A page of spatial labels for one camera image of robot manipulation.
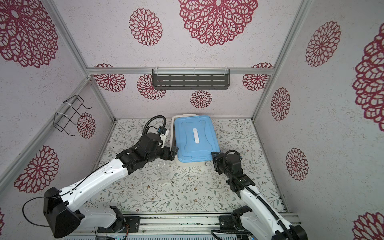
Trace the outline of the white plastic storage bin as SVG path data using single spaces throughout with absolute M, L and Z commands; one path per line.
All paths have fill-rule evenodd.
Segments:
M 199 117 L 201 115 L 198 114 L 183 114 L 183 115 L 176 115 L 172 117 L 172 124 L 171 124 L 171 140 L 170 144 L 172 147 L 176 147 L 176 124 L 175 121 L 176 119 L 179 118 L 192 118 L 192 117 Z M 206 161 L 200 161 L 200 162 L 187 162 L 183 163 L 178 159 L 178 155 L 176 154 L 174 162 L 176 163 L 177 166 L 179 167 L 193 167 L 193 166 L 203 166 L 203 165 L 208 165 L 212 160 L 206 160 Z

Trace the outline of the blue plastic lid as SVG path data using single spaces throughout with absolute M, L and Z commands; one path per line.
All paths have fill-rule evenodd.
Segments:
M 211 152 L 220 152 L 212 119 L 207 115 L 179 118 L 176 124 L 178 159 L 183 162 L 213 160 Z

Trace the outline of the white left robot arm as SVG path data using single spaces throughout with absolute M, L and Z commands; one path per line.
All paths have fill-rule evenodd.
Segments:
M 164 145 L 165 136 L 144 134 L 138 142 L 98 168 L 86 178 L 58 190 L 48 189 L 44 195 L 44 216 L 56 239 L 77 229 L 98 228 L 120 232 L 127 227 L 124 215 L 116 206 L 90 209 L 83 205 L 101 190 L 127 177 L 156 159 L 173 161 L 178 148 Z

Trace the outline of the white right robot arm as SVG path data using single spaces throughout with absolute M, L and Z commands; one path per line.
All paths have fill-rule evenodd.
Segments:
M 233 210 L 230 216 L 219 216 L 220 229 L 211 230 L 215 239 L 220 239 L 218 234 L 252 236 L 254 240 L 308 239 L 300 225 L 294 226 L 265 200 L 252 179 L 244 173 L 239 152 L 229 150 L 211 155 L 215 171 L 228 177 L 231 191 L 246 204 Z

